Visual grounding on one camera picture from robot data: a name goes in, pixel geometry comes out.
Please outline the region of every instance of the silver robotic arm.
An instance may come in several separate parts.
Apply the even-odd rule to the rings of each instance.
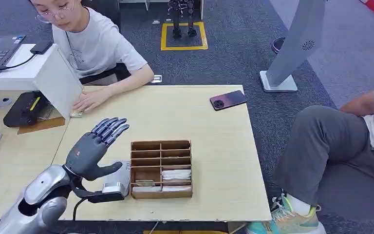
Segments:
[[[125,118],[107,118],[84,134],[68,153],[64,165],[48,167],[22,190],[1,218],[0,234],[44,233],[64,213],[71,191],[92,203],[123,200],[125,194],[121,191],[87,191],[82,179],[92,181],[120,169],[121,162],[101,168],[98,162],[130,127],[126,122]]]

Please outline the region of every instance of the cardboard organizer box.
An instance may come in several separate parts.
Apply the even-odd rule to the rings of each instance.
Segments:
[[[189,140],[135,141],[131,143],[131,196],[135,199],[193,196],[191,179],[163,181],[165,170],[191,170]],[[158,192],[133,192],[137,186],[160,186]],[[163,191],[163,186],[191,186],[189,191]]]

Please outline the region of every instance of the sneaker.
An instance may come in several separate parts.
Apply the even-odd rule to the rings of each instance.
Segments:
[[[262,222],[252,222],[246,227],[247,234],[326,234],[325,228],[316,216],[316,208],[312,207],[307,216],[301,216],[292,212],[290,205],[284,194],[279,199],[273,198],[271,208],[272,220]]]

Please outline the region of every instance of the smartphone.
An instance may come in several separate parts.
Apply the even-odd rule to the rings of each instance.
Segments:
[[[237,90],[231,93],[212,97],[210,98],[210,102],[214,110],[219,111],[246,103],[246,97],[240,90]]]

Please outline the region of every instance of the wooden table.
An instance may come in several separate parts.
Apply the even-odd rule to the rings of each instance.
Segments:
[[[24,91],[0,91],[0,100],[12,104]],[[0,108],[0,217],[13,205],[21,190],[49,167],[66,126],[17,135],[18,129],[3,124],[10,106]]]
[[[88,86],[86,90],[99,87]],[[95,111],[70,121],[54,159],[65,163],[76,141],[106,117],[125,117],[130,128],[110,147],[100,164],[130,158],[130,142],[189,139],[193,197],[82,203],[78,220],[255,221],[270,220],[266,191],[247,106],[214,111],[210,97],[243,90],[241,85],[145,86],[111,98]],[[103,178],[84,182],[101,190]],[[72,219],[74,194],[61,219]]]

